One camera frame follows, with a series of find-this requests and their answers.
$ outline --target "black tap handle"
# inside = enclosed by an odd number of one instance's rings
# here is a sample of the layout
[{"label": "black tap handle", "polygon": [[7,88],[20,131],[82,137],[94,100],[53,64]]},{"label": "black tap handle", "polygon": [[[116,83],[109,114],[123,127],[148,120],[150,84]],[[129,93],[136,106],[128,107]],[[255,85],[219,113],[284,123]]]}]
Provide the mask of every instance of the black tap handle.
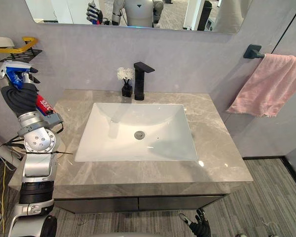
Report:
[{"label": "black tap handle", "polygon": [[153,68],[149,67],[147,64],[145,64],[143,62],[134,63],[134,68],[135,68],[135,70],[138,70],[140,72],[145,72],[145,73],[154,72]]}]

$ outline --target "white flower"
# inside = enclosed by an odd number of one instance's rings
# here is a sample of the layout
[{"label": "white flower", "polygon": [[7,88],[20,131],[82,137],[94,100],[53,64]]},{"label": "white flower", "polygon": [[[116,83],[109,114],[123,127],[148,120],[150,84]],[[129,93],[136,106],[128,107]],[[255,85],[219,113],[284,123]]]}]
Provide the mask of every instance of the white flower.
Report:
[{"label": "white flower", "polygon": [[119,80],[132,80],[135,77],[135,70],[132,68],[118,68],[117,69],[117,78]]}]

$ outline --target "gray marble countertop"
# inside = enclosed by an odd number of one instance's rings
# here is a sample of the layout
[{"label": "gray marble countertop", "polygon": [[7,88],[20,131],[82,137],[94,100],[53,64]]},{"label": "gray marble countertop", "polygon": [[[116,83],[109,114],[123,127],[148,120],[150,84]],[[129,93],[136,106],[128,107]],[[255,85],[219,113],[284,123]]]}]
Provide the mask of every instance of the gray marble countertop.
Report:
[{"label": "gray marble countertop", "polygon": [[[144,101],[119,91],[65,90],[55,110],[64,119],[60,134],[75,153],[93,103],[183,104],[199,161],[75,162],[58,158],[54,198],[228,194],[252,177],[208,94],[146,92]],[[9,185],[19,189],[21,165]]]}]

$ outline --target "black towel holder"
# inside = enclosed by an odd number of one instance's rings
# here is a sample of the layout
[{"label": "black towel holder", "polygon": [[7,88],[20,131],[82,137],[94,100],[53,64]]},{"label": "black towel holder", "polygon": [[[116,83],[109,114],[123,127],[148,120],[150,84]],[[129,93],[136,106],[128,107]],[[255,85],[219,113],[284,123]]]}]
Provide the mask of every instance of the black towel holder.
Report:
[{"label": "black towel holder", "polygon": [[250,44],[243,55],[244,58],[264,58],[264,54],[260,53],[261,45]]}]

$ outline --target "yellow cable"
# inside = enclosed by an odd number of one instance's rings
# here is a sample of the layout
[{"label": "yellow cable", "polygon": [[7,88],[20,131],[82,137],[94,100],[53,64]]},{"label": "yellow cable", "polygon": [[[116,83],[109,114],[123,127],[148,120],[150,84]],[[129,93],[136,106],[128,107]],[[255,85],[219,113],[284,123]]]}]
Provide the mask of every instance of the yellow cable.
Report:
[{"label": "yellow cable", "polygon": [[4,189],[5,189],[5,165],[4,165],[4,170],[3,170],[3,190],[2,190],[2,196],[1,196],[1,221],[2,221],[2,230],[3,230],[3,236],[4,236]]}]

